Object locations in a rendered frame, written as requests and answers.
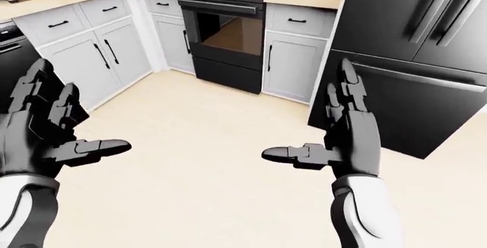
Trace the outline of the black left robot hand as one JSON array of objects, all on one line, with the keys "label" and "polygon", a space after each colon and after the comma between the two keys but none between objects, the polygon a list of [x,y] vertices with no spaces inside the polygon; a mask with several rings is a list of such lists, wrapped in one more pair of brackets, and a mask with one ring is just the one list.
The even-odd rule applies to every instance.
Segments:
[{"label": "black left robot hand", "polygon": [[48,60],[36,60],[18,79],[9,108],[0,113],[0,176],[55,178],[65,165],[97,163],[132,148],[125,140],[76,138],[74,128],[89,117],[79,97],[78,87],[62,83]]}]

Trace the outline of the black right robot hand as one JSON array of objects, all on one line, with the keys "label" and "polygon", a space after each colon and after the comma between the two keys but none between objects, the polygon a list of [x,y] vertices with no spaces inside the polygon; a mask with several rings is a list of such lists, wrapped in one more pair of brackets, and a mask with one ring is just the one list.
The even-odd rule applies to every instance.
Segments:
[{"label": "black right robot hand", "polygon": [[367,94],[361,76],[343,59],[336,78],[336,83],[328,83],[326,88],[329,129],[324,144],[268,148],[261,154],[263,159],[305,170],[329,166],[337,179],[349,174],[379,174],[380,135],[374,114],[365,105]]}]

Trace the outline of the black electric stove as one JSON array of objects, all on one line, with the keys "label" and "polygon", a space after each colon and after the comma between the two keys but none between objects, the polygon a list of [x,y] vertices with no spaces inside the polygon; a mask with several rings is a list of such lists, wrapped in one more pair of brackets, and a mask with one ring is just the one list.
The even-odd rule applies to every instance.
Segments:
[{"label": "black electric stove", "polygon": [[260,94],[264,0],[178,0],[196,77]]}]

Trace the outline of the black dishwasher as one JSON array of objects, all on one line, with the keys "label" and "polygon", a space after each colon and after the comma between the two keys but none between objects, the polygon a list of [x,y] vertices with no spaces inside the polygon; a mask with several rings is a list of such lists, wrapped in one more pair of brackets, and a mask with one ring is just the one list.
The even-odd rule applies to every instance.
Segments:
[{"label": "black dishwasher", "polygon": [[11,103],[11,92],[40,54],[12,21],[0,21],[0,113]]}]

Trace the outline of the black french door refrigerator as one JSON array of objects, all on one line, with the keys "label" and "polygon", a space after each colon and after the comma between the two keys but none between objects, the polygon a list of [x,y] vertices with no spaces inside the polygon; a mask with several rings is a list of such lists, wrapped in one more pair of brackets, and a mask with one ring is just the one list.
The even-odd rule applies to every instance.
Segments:
[{"label": "black french door refrigerator", "polygon": [[308,124],[349,60],[382,147],[426,158],[487,106],[487,0],[345,0]]}]

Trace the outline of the grey single door cabinet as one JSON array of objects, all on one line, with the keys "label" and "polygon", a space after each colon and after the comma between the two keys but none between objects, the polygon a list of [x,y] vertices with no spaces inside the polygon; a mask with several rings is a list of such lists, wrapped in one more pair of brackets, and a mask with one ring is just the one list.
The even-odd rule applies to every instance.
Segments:
[{"label": "grey single door cabinet", "polygon": [[263,92],[309,103],[337,10],[269,3]]}]

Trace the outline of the grey cabinet with double doors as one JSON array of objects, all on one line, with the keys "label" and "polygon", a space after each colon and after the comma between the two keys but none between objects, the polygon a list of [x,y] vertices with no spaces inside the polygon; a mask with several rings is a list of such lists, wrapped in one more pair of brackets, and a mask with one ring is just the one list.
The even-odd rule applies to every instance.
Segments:
[{"label": "grey cabinet with double doors", "polygon": [[126,0],[89,0],[14,22],[94,110],[152,72]]}]

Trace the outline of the narrow grey corner cabinet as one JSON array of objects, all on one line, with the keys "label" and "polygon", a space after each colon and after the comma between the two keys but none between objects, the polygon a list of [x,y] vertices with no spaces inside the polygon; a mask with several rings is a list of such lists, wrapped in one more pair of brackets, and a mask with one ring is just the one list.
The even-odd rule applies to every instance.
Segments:
[{"label": "narrow grey corner cabinet", "polygon": [[145,0],[145,2],[158,33],[167,66],[194,75],[192,54],[178,0]]}]

